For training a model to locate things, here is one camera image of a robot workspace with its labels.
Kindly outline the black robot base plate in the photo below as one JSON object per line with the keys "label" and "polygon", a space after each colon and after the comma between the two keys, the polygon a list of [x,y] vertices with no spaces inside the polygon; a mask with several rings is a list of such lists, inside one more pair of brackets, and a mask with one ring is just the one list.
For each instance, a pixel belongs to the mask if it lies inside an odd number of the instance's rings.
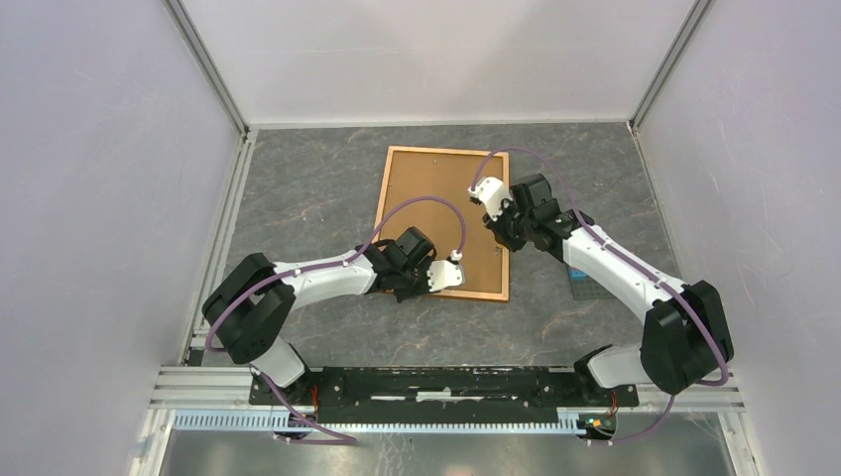
{"label": "black robot base plate", "polygon": [[551,423],[559,409],[635,408],[637,388],[599,390],[564,367],[324,367],[282,391],[328,423]]}

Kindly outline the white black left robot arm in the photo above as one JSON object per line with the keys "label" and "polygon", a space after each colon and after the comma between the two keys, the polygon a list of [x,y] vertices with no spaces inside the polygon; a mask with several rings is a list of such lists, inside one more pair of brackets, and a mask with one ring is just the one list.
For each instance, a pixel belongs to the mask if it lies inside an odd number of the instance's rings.
{"label": "white black left robot arm", "polygon": [[286,403],[299,404],[310,394],[311,377],[281,337],[289,314],[345,296],[390,293],[403,301],[426,295],[435,257],[432,241],[415,227],[396,239],[303,263],[272,263],[252,253],[205,299],[201,315],[233,363],[256,368]]}

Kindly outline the wooden picture frame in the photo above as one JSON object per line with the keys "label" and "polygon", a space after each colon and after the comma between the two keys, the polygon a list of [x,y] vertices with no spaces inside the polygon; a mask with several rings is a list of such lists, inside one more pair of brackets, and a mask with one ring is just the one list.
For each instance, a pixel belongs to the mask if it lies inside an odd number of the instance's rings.
{"label": "wooden picture frame", "polygon": [[[452,203],[464,217],[467,234],[461,264],[466,283],[438,293],[442,298],[506,302],[510,294],[510,254],[484,227],[485,208],[469,199],[468,188],[477,169],[480,176],[508,183],[510,159],[499,153],[487,164],[487,153],[391,146],[388,150],[375,221],[380,222],[397,205],[418,196],[437,196]],[[434,201],[413,203],[398,211],[380,230],[380,239],[398,238],[414,226],[435,245],[437,258],[445,259],[460,243],[461,226],[456,214]]]}

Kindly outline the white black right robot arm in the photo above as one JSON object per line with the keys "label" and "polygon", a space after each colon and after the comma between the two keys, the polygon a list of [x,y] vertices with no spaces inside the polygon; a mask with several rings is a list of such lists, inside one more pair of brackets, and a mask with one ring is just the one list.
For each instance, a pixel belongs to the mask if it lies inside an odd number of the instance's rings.
{"label": "white black right robot arm", "polygon": [[719,292],[706,281],[689,284],[664,273],[610,238],[577,208],[564,211],[547,179],[532,175],[512,185],[479,179],[468,189],[484,207],[484,226],[511,252],[527,244],[583,272],[623,303],[642,323],[640,343],[607,345],[574,364],[572,389],[597,405],[613,388],[653,384],[676,396],[698,385],[722,386],[735,355]]}

